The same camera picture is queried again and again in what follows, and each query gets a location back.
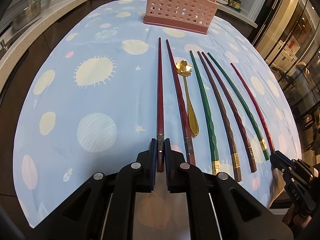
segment kitchen counter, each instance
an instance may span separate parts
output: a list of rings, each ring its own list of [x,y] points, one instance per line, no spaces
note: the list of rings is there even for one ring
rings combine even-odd
[[[59,18],[86,1],[88,0],[53,0],[51,2],[52,6],[41,12],[37,17],[37,21],[26,29],[0,60],[0,91],[4,87],[11,71],[31,44]],[[245,15],[222,4],[219,5],[217,16],[229,21],[242,34],[243,32],[240,30],[243,27],[242,25],[246,25],[247,33],[250,32],[253,27],[257,27],[257,25]]]

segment screw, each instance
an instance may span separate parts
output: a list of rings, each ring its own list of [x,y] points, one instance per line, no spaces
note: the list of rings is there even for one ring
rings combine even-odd
[[[226,174],[225,172],[219,172],[218,178],[222,180],[226,180],[228,178],[228,174]]]
[[[180,168],[187,170],[190,168],[190,164],[189,163],[181,163],[180,164]]]
[[[132,163],[131,164],[131,168],[133,168],[133,169],[138,169],[138,168],[140,168],[141,167],[141,164],[140,163]]]
[[[95,180],[99,180],[103,178],[103,174],[101,172],[97,172],[96,174],[93,175],[93,178]]]

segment flower-shaped spoon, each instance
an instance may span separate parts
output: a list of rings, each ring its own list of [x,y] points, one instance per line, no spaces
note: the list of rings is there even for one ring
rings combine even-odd
[[[195,136],[197,136],[199,134],[199,125],[197,122],[196,114],[191,104],[191,100],[188,92],[187,79],[186,79],[186,77],[191,75],[191,71],[193,68],[185,60],[182,60],[181,62],[177,62],[176,68],[177,68],[178,74],[180,76],[183,76],[183,82],[184,82],[184,87],[185,87],[186,96],[187,96],[188,118],[189,118],[190,129],[191,129],[191,132]]]

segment star pattern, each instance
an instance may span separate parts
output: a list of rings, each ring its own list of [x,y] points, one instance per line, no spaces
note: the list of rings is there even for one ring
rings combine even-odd
[[[136,128],[136,132],[138,132],[138,133],[145,131],[145,130],[142,128],[142,126],[139,126],[139,125],[137,125],[135,128]]]

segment dark red chopstick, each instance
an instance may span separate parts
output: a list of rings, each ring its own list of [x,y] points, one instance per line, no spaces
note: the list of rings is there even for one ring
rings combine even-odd
[[[182,90],[179,82],[179,77],[176,69],[176,65],[174,63],[173,55],[171,52],[169,41],[165,41],[167,43],[167,49],[169,53],[169,59],[171,64],[171,70],[174,80],[174,85],[176,88],[177,93],[177,99],[178,99],[178,105],[179,105],[179,111],[180,111],[180,118],[181,118],[181,125],[182,125],[182,132],[183,132],[183,138],[184,138],[184,146],[186,148],[186,155],[187,155],[187,161],[188,163],[192,165],[196,165],[195,160],[195,153],[193,151],[193,143],[192,143],[192,132],[190,130],[189,122],[188,122],[188,115],[186,111],[186,107],[183,100]]]
[[[258,116],[260,118],[260,121],[261,121],[263,129],[264,129],[264,132],[265,132],[265,134],[267,136],[267,141],[268,141],[268,144],[269,144],[269,147],[270,147],[271,154],[274,154],[275,153],[275,147],[273,146],[273,142],[272,142],[272,139],[271,139],[271,136],[270,136],[270,132],[269,132],[268,126],[267,126],[266,121],[264,120],[264,117],[262,115],[262,112],[261,112],[261,110],[260,110],[260,108],[258,106],[257,100],[254,98],[254,96],[253,96],[252,92],[250,91],[248,85],[245,83],[243,77],[241,76],[241,74],[239,73],[239,71],[237,70],[235,65],[233,65],[233,63],[231,63],[231,66],[233,67],[233,69],[237,73],[237,75],[238,75],[239,79],[241,80],[245,90],[247,90],[247,92],[249,94],[249,97],[251,98],[254,107],[256,108],[256,111],[258,113]]]
[[[158,171],[164,171],[164,118],[163,118],[163,89],[162,89],[162,58],[161,38],[158,42],[158,100],[157,100],[157,140],[158,140]]]

